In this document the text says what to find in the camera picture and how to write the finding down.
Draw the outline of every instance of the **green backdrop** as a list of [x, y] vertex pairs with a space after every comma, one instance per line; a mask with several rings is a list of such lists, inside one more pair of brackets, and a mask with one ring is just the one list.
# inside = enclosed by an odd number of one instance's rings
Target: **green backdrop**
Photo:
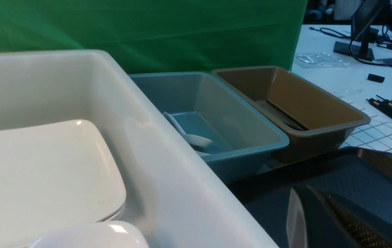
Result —
[[307, 0], [0, 0], [0, 52], [101, 49], [128, 73], [292, 63]]

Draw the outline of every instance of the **table surface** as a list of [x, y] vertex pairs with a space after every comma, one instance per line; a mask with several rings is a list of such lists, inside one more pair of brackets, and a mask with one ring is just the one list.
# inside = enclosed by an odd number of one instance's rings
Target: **table surface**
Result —
[[[392, 99], [392, 68], [362, 64], [349, 56], [333, 53], [335, 41], [345, 43], [349, 43], [349, 41], [325, 35], [311, 30], [309, 27], [316, 29], [328, 27], [348, 35], [348, 32], [350, 32], [349, 25], [303, 25], [295, 52], [296, 55], [299, 53], [326, 52], [344, 59], [350, 65], [346, 68], [305, 69], [294, 62], [292, 72], [340, 97], [370, 116], [372, 122], [369, 125], [356, 128], [342, 147], [359, 146], [392, 152], [392, 119], [373, 108], [366, 101], [366, 99], [376, 98], [375, 95]], [[376, 44], [370, 44], [369, 47], [372, 48], [376, 59], [392, 58], [391, 50], [379, 48]], [[369, 73], [385, 77], [385, 81], [383, 83], [369, 81], [367, 80]]]

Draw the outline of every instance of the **white plastic bin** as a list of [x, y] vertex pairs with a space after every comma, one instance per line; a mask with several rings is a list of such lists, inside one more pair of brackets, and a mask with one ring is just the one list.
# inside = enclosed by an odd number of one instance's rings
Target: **white plastic bin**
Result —
[[151, 248], [277, 247], [110, 55], [0, 53], [0, 130], [73, 119], [100, 130], [127, 190], [121, 220]]

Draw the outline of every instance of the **white spoon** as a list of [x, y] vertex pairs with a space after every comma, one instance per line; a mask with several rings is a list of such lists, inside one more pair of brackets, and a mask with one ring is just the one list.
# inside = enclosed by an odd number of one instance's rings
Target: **white spoon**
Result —
[[199, 135], [187, 134], [176, 119], [167, 112], [162, 113], [164, 117], [174, 126], [178, 133], [190, 144], [190, 146], [207, 147], [213, 143], [212, 140]]

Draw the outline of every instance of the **blue plastic bin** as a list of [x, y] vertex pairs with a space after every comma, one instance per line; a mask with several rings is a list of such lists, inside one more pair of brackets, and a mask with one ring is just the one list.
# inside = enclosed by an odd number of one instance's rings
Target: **blue plastic bin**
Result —
[[273, 123], [212, 75], [203, 72], [130, 75], [163, 113], [188, 134], [213, 141], [198, 151], [225, 182], [254, 175], [271, 155], [289, 144]]

